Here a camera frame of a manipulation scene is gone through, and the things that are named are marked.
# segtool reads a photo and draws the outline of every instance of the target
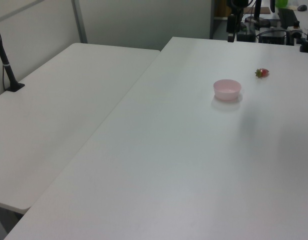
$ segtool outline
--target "green object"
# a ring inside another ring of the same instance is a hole
[[[277,8],[285,8],[288,5],[289,0],[276,0],[275,6]]]

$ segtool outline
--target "black cable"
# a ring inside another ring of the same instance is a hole
[[[256,1],[254,2],[253,6],[251,7],[251,11],[250,11],[250,16],[249,16],[249,18],[250,18],[250,21],[249,21],[249,29],[251,29],[252,13],[253,13],[253,8],[254,8],[255,4],[256,4]]]
[[[4,66],[3,66],[3,89],[4,91],[6,91],[5,84],[4,84]]]
[[[246,14],[250,14],[252,16],[252,12],[253,12],[253,8],[255,6],[256,2],[254,2],[253,6],[246,12],[243,14],[243,17],[246,15]]]
[[[286,31],[286,30],[269,30],[269,31],[261,32],[261,33],[257,34],[255,37],[261,36],[263,34],[274,33],[274,32],[285,32],[285,33],[287,33],[288,31]]]

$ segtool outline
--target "computer mouse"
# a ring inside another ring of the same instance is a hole
[[[297,8],[297,11],[300,11],[300,12],[304,12],[308,9],[308,6],[306,5],[301,5]]]

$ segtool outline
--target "floor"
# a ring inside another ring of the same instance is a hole
[[[0,207],[0,240],[15,227],[23,215]]]
[[[228,33],[226,32],[227,20],[214,20],[213,23],[213,39],[228,40]]]

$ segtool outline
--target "table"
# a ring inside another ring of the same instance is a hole
[[[308,54],[173,37],[6,239],[308,240]]]
[[[0,207],[24,214],[158,54],[75,43],[0,95]]]

